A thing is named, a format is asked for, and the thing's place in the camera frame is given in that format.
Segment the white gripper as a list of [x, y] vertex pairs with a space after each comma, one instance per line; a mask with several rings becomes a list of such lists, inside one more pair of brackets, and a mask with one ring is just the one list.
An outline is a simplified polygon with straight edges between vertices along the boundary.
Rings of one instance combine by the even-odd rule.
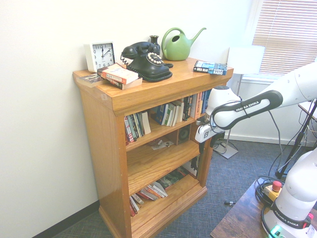
[[196, 131], [195, 140], [199, 142], [199, 152], [200, 154], [204, 153], [204, 147], [205, 147], [205, 141], [211, 138], [210, 140], [210, 148], [214, 147], [214, 144], [216, 142], [216, 136], [217, 134], [224, 133], [225, 130], [213, 126], [211, 127], [210, 124], [200, 125]]

